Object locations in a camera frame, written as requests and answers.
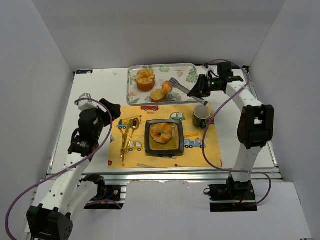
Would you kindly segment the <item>metal serving tongs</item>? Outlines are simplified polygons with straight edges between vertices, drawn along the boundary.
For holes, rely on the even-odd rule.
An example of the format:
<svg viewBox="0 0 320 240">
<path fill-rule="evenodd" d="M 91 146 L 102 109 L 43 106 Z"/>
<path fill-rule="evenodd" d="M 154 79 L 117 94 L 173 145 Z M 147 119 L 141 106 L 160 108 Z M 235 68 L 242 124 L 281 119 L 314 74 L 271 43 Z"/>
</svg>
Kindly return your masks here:
<svg viewBox="0 0 320 240">
<path fill-rule="evenodd" d="M 172 87 L 172 88 L 176 88 L 180 91 L 182 91 L 185 94 L 188 94 L 190 92 L 190 90 L 188 90 L 186 87 L 182 86 L 174 77 L 172 77 L 169 81 L 168 84 Z M 207 106 L 208 101 L 199 98 L 199 97 L 195 97 L 195 96 L 191 96 L 192 99 L 196 100 L 197 102 L 201 103 L 204 106 Z"/>
</svg>

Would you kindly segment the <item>small round bun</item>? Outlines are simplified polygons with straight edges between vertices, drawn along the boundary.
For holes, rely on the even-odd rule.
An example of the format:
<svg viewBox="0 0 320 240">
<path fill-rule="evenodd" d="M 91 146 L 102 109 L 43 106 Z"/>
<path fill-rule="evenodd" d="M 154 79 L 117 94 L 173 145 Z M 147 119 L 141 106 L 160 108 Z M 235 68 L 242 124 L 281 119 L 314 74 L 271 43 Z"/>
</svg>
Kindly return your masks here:
<svg viewBox="0 0 320 240">
<path fill-rule="evenodd" d="M 170 93 L 172 90 L 173 90 L 173 88 L 170 86 L 170 84 L 169 84 L 169 81 L 165 81 L 163 84 L 162 84 L 162 90 L 166 93 L 166 94 L 168 94 L 168 93 Z"/>
</svg>

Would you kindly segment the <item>twisted ring bread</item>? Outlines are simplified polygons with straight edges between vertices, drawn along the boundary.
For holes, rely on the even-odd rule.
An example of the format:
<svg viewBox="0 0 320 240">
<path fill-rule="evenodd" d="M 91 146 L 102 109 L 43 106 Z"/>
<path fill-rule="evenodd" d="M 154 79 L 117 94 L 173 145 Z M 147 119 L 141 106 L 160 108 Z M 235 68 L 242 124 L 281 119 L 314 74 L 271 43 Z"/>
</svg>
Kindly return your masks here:
<svg viewBox="0 0 320 240">
<path fill-rule="evenodd" d="M 172 139 L 171 125 L 167 122 L 155 124 L 151 130 L 152 139 L 159 144 L 167 144 Z"/>
</svg>

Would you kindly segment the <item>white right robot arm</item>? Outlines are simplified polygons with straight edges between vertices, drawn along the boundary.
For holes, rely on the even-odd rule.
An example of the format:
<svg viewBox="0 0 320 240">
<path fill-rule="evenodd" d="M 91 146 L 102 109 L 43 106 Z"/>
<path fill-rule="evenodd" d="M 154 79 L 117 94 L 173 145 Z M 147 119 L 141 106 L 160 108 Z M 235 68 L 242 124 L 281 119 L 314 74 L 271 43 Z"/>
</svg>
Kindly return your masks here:
<svg viewBox="0 0 320 240">
<path fill-rule="evenodd" d="M 189 97 L 206 98 L 212 92 L 222 91 L 241 111 L 237 127 L 240 142 L 239 152 L 230 177 L 235 183 L 247 183 L 251 180 L 255 162 L 259 153 L 272 140 L 274 129 L 274 108 L 260 102 L 248 89 L 249 82 L 234 75 L 232 63 L 221 60 L 217 64 L 217 75 L 207 68 L 206 74 L 200 74 L 194 87 L 188 92 Z"/>
</svg>

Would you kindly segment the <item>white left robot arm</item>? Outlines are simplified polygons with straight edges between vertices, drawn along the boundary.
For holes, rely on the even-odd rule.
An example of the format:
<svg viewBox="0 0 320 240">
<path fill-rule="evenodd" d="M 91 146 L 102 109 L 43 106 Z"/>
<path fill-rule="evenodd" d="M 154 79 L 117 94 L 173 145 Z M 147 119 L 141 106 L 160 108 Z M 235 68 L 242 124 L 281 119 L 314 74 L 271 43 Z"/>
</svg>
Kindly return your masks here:
<svg viewBox="0 0 320 240">
<path fill-rule="evenodd" d="M 89 97 L 75 104 L 80 110 L 78 127 L 72 133 L 65 164 L 46 196 L 26 213 L 30 234 L 38 240 L 69 239 L 80 211 L 90 200 L 101 200 L 106 193 L 101 175 L 81 176 L 102 146 L 99 139 L 103 129 L 112 127 L 121 116 L 121 106 Z"/>
</svg>

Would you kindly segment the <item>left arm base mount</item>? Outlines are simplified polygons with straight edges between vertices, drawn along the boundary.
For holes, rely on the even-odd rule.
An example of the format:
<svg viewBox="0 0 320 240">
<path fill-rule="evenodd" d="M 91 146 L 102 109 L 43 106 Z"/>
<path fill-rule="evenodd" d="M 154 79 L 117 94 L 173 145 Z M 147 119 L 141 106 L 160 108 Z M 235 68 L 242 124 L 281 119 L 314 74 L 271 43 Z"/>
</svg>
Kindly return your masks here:
<svg viewBox="0 0 320 240">
<path fill-rule="evenodd" d="M 79 180 L 79 185 L 77 190 L 80 189 L 82 185 L 92 184 L 93 193 L 92 198 L 89 202 L 113 200 L 119 202 L 123 199 L 122 194 L 126 192 L 126 187 L 119 184 L 107 184 L 102 175 L 90 174 L 86 175 L 84 178 Z"/>
</svg>

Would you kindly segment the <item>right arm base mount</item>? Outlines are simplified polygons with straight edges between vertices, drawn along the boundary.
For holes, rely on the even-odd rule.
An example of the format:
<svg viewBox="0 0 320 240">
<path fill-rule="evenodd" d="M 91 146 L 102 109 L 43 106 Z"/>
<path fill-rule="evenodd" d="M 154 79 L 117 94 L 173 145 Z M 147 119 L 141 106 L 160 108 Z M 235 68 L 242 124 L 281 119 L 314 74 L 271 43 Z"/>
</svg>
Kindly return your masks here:
<svg viewBox="0 0 320 240">
<path fill-rule="evenodd" d="M 224 184 L 211 184 L 203 190 L 209 197 L 212 213 L 226 212 L 256 212 L 256 195 L 249 180 L 247 182 L 234 181 L 228 177 Z"/>
</svg>

